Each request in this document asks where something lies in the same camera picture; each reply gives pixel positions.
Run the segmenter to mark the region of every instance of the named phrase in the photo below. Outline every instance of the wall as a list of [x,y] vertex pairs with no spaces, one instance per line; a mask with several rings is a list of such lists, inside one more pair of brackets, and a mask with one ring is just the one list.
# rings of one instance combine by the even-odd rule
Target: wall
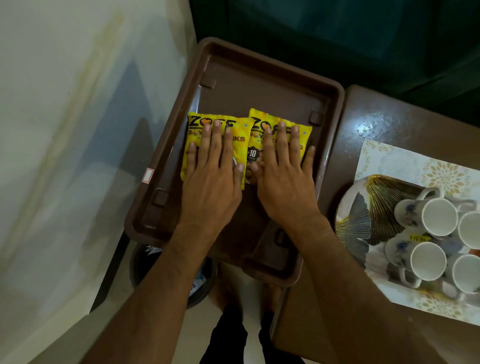
[[89,312],[195,36],[188,0],[6,0],[0,17],[6,364]]

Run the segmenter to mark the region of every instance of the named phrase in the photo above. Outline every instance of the right hand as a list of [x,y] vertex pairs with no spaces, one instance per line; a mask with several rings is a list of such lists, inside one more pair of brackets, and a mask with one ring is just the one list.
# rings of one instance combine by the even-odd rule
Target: right hand
[[268,216],[278,222],[294,239],[305,224],[325,219],[318,210],[315,184],[312,177],[315,147],[311,146],[300,166],[300,133],[298,126],[291,129],[290,146],[285,123],[278,124],[278,162],[273,146],[272,131],[265,130],[263,166],[251,164],[257,179],[258,197]]

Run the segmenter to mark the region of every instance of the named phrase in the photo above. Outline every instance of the brown table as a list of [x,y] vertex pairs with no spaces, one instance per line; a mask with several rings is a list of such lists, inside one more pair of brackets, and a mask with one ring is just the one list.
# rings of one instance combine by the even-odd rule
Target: brown table
[[[318,202],[330,221],[353,183],[364,139],[480,169],[480,129],[354,85],[347,91]],[[480,327],[396,307],[449,363],[479,362]],[[286,292],[275,323],[272,340],[279,349],[323,364],[338,363],[306,269]]]

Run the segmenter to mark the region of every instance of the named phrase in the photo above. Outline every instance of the yellow snack packet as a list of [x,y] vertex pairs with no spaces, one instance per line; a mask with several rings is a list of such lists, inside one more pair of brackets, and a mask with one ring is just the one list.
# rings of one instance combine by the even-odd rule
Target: yellow snack packet
[[[219,119],[222,123],[222,135],[225,135],[225,127],[228,126],[233,136],[233,165],[243,163],[247,164],[248,140],[250,138],[250,130],[253,126],[252,118],[235,118],[226,115],[197,114],[196,112],[188,113],[188,132],[185,149],[183,151],[183,162],[181,167],[180,178],[185,180],[185,171],[187,169],[187,150],[190,142],[195,142],[197,148],[200,147],[202,141],[202,131],[206,124],[213,125],[213,122]],[[243,177],[241,180],[241,189],[244,188],[245,170],[243,169]]]
[[289,143],[291,128],[294,125],[298,125],[300,132],[300,161],[302,160],[303,155],[305,154],[305,147],[307,145],[308,138],[310,136],[310,133],[312,132],[311,126],[295,124],[294,122],[278,118],[276,116],[267,114],[266,112],[256,109],[250,109],[250,113],[248,116],[254,120],[254,124],[250,132],[250,140],[248,142],[247,162],[255,162],[258,158],[260,158],[260,160],[262,159],[261,154],[264,147],[263,139],[265,128],[267,126],[272,129],[273,143],[276,149],[278,123],[281,121],[284,121],[285,125],[287,126],[287,139]]

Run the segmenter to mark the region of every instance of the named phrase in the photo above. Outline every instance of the price label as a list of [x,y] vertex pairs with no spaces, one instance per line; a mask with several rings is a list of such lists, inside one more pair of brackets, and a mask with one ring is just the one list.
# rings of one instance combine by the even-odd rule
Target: price label
[[410,241],[412,242],[429,242],[432,240],[430,236],[423,236],[423,235],[416,235],[416,234],[411,234],[410,235]]

